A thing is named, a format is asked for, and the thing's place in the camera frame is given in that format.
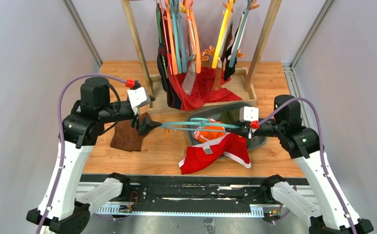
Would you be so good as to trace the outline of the red underwear white trim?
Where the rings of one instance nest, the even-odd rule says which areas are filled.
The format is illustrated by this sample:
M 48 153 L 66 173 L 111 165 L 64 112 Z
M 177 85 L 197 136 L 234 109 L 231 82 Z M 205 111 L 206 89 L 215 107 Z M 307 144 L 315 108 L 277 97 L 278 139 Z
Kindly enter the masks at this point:
M 219 157 L 226 156 L 245 168 L 251 167 L 247 140 L 229 133 L 205 143 L 188 146 L 186 156 L 178 163 L 181 174 L 192 174 L 205 169 Z

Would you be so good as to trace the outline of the teal plastic clip hanger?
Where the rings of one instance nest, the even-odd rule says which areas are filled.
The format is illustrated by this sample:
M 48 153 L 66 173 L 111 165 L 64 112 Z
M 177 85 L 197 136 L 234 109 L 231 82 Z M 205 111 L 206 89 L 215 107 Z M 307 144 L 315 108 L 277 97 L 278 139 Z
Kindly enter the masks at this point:
M 224 128 L 224 130 L 206 129 L 205 127 L 208 127 L 208 126 L 222 127 Z M 240 128 L 240 126 L 236 126 L 232 124 L 212 122 L 210 119 L 202 118 L 202 117 L 194 117 L 194 118 L 191 118 L 189 121 L 164 122 L 160 126 L 160 128 L 162 129 L 182 130 L 182 131 L 196 131 L 198 127 L 200 127 L 200 130 L 209 131 L 209 132 L 225 132 L 226 128 L 228 129 Z

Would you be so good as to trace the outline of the black underwear cream waistband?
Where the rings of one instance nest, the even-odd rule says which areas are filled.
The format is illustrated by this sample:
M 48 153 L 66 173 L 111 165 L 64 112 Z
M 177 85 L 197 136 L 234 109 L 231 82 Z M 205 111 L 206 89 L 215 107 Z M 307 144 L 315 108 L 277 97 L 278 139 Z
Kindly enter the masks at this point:
M 233 45 L 231 44 L 231 42 L 233 41 L 232 27 L 233 24 L 231 24 L 228 28 L 224 45 L 224 52 L 221 56 L 223 61 L 226 62 L 224 69 L 224 81 L 228 81 L 229 78 L 235 73 L 235 65 L 237 64 L 238 56 L 234 55 L 234 50 L 232 50 Z

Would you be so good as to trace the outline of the blue-grey plastic clip hanger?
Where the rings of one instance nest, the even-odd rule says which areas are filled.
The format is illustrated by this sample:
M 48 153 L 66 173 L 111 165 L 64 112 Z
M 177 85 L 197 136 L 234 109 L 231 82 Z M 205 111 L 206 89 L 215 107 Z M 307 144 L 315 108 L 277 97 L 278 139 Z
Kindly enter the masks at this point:
M 248 15 L 249 15 L 251 10 L 254 10 L 256 8 L 259 8 L 259 7 L 260 7 L 260 5 L 258 4 L 257 0 L 248 0 L 245 9 L 242 11 L 241 17 L 239 19 L 239 24 L 238 24 L 237 30 L 234 34 L 234 40 L 233 40 L 233 43 L 232 43 L 232 45 L 233 45 L 232 50 L 234 50 L 234 55 L 237 55 L 238 57 L 244 56 L 244 54 L 240 53 L 239 48 L 240 48 L 240 45 L 242 43 L 242 39 L 243 39 L 244 31 L 245 31 L 245 26 L 247 24 Z

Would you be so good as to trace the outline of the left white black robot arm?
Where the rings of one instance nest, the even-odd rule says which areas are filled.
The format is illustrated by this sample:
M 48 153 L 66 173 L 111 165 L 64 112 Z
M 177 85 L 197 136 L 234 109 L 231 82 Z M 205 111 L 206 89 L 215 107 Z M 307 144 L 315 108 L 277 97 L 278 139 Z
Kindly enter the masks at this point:
M 63 88 L 57 102 L 59 144 L 57 161 L 45 196 L 38 207 L 28 211 L 27 221 L 36 224 L 38 234 L 79 234 L 87 226 L 91 216 L 114 198 L 132 201 L 131 181 L 126 175 L 112 173 L 97 187 L 85 195 L 76 191 L 85 163 L 98 138 L 105 134 L 106 124 L 114 127 L 118 122 L 129 121 L 141 136 L 160 126 L 149 117 L 140 119 L 139 109 L 155 101 L 155 98 L 132 79 L 121 80 L 127 87 L 127 99 L 111 101 L 116 93 L 110 84 L 110 75 L 83 75 L 80 99 L 68 116 L 63 117 Z

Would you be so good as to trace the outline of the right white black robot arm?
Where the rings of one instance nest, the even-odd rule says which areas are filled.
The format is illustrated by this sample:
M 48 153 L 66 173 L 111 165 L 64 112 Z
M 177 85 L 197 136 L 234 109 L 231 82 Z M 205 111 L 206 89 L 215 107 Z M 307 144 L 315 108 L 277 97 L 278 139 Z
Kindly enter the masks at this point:
M 302 123 L 303 98 L 279 95 L 273 112 L 259 118 L 256 108 L 240 109 L 239 120 L 227 128 L 246 138 L 275 137 L 304 173 L 317 200 L 310 202 L 280 175 L 264 179 L 261 194 L 267 202 L 279 202 L 307 225 L 311 234 L 368 234 L 374 227 L 350 205 L 328 163 L 321 128 Z

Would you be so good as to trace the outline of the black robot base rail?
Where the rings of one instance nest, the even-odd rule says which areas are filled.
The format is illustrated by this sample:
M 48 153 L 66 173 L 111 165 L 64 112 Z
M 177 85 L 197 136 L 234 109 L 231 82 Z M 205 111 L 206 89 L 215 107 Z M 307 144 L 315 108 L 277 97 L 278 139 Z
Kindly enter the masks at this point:
M 115 196 L 95 217 L 120 221 L 133 216 L 260 218 L 270 225 L 291 217 L 270 201 L 262 177 L 131 175 L 127 195 Z

